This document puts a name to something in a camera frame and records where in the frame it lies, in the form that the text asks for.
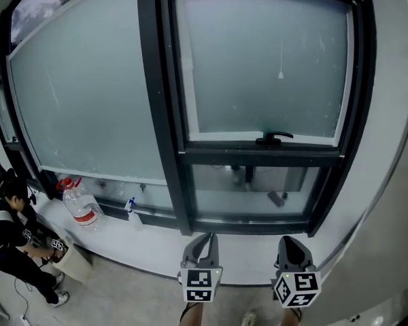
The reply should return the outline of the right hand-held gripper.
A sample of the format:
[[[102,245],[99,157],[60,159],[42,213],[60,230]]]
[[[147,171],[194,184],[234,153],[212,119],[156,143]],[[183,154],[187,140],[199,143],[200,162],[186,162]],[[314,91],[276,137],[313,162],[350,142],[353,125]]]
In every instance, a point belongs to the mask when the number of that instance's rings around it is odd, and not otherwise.
[[[291,236],[281,238],[274,267],[274,299],[282,308],[306,308],[320,294],[320,271],[313,263],[311,251],[299,240]]]

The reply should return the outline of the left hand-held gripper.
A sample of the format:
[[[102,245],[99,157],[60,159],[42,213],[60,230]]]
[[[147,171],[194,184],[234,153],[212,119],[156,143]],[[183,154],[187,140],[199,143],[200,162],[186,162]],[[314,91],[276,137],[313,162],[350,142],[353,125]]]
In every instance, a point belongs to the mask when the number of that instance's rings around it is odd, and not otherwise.
[[[185,302],[214,300],[223,273],[218,249],[218,237],[212,233],[196,237],[185,247],[177,274]]]

